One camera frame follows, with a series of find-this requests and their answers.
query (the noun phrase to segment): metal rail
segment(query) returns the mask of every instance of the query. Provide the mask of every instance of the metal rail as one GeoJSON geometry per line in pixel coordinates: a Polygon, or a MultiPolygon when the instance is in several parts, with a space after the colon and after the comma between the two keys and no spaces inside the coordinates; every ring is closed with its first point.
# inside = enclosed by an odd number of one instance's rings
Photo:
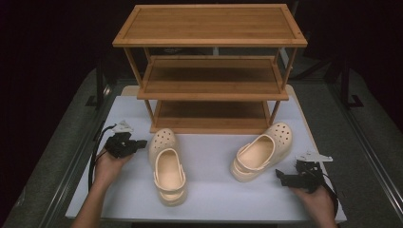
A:
{"type": "Polygon", "coordinates": [[[395,212],[403,223],[403,198],[400,190],[395,186],[391,177],[388,175],[388,172],[385,170],[382,162],[379,160],[370,142],[359,126],[354,114],[351,111],[347,110],[345,105],[341,102],[340,98],[338,97],[339,91],[336,88],[336,85],[330,84],[328,85],[328,87],[340,109],[342,110],[344,117],[352,127],[355,135],[357,136],[357,139],[365,152],[365,156],[368,159],[370,166],[374,170],[376,178],[378,179],[395,212]]]}
{"type": "Polygon", "coordinates": [[[103,105],[98,112],[94,114],[92,121],[86,126],[86,134],[78,144],[77,149],[74,152],[74,156],[67,167],[66,173],[62,177],[60,184],[57,187],[50,204],[48,205],[48,209],[42,217],[39,227],[55,227],[55,220],[58,218],[57,215],[60,214],[64,202],[66,201],[66,197],[71,191],[71,184],[77,176],[80,176],[78,173],[80,167],[85,166],[89,159],[92,151],[91,148],[94,143],[93,137],[98,130],[97,126],[99,126],[106,118],[108,110],[111,108],[114,101],[112,98],[116,97],[116,90],[117,89],[112,89],[108,86],[106,87],[106,91],[109,91],[110,93],[105,95],[103,105]]]}

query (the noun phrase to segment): white table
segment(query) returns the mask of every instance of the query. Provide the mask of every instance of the white table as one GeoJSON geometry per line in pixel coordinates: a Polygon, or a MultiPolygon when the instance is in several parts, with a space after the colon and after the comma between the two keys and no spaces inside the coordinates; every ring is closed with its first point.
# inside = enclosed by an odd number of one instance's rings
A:
{"type": "MultiPolygon", "coordinates": [[[[257,135],[177,134],[188,187],[188,197],[184,204],[167,207],[160,203],[147,159],[147,148],[140,149],[108,189],[102,218],[125,221],[261,223],[308,220],[309,216],[299,199],[287,187],[281,186],[275,174],[275,169],[285,174],[296,174],[295,156],[306,154],[307,151],[317,152],[297,96],[289,85],[287,92],[290,100],[281,104],[275,119],[275,122],[289,124],[293,130],[292,151],[284,161],[253,181],[238,182],[230,173],[230,163],[239,148],[252,142],[257,135]]],[[[152,139],[153,134],[149,133],[151,122],[144,101],[134,96],[116,97],[105,127],[122,120],[134,128],[132,139],[152,139]]],[[[107,131],[101,145],[112,135],[112,131],[107,131]]],[[[86,198],[87,172],[88,166],[67,209],[68,218],[76,217],[86,198]]],[[[339,205],[336,221],[344,220],[346,216],[339,205]]]]}

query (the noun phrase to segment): clog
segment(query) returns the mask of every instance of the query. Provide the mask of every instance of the clog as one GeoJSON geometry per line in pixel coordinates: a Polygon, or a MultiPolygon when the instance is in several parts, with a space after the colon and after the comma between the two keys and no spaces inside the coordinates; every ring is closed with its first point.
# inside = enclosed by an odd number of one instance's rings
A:
{"type": "Polygon", "coordinates": [[[282,161],[290,153],[292,131],[286,123],[274,123],[252,143],[243,146],[231,163],[235,179],[247,182],[265,169],[282,161]]]}
{"type": "Polygon", "coordinates": [[[182,204],[187,196],[178,141],[169,129],[159,130],[148,148],[148,160],[154,170],[154,182],[160,201],[166,206],[182,204]]]}

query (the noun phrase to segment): wooden shoe rack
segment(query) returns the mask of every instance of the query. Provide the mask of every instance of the wooden shoe rack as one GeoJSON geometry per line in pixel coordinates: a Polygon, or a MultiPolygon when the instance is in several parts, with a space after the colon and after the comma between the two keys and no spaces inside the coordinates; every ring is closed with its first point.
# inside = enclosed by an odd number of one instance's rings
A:
{"type": "Polygon", "coordinates": [[[261,134],[274,121],[297,48],[306,47],[283,4],[137,5],[113,41],[125,50],[150,132],[261,134]],[[142,77],[132,48],[148,61],[142,77]],[[273,56],[151,55],[149,48],[277,48],[273,56]],[[292,48],[283,74],[281,48],[292,48]],[[157,100],[153,110],[150,100],[157,100]],[[275,101],[269,110],[267,101],[275,101]]]}

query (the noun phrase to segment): black cable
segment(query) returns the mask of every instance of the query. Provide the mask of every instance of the black cable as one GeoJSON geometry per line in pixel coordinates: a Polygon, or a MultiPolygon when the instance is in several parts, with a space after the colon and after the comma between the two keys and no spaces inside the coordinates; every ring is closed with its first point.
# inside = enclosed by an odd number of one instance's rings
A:
{"type": "Polygon", "coordinates": [[[97,164],[98,160],[107,152],[107,150],[104,150],[101,154],[97,156],[97,159],[95,160],[95,165],[97,164]]]}
{"type": "Polygon", "coordinates": [[[105,128],[101,132],[100,136],[98,137],[97,142],[94,145],[94,148],[92,149],[92,155],[91,155],[91,160],[89,162],[89,170],[88,170],[88,192],[89,192],[89,189],[91,189],[91,186],[92,186],[92,179],[93,179],[93,176],[94,176],[94,167],[95,167],[95,163],[97,161],[96,157],[97,157],[97,152],[98,152],[98,148],[99,148],[99,145],[101,143],[101,140],[102,140],[105,132],[107,132],[107,130],[112,129],[115,126],[116,126],[116,124],[105,128]]]}
{"type": "Polygon", "coordinates": [[[322,183],[323,187],[329,192],[330,198],[333,201],[335,217],[336,217],[337,211],[338,211],[338,196],[337,196],[336,186],[333,184],[333,182],[329,178],[329,176],[327,176],[326,174],[323,174],[323,176],[325,176],[333,186],[333,190],[332,190],[332,188],[325,181],[322,183]]]}

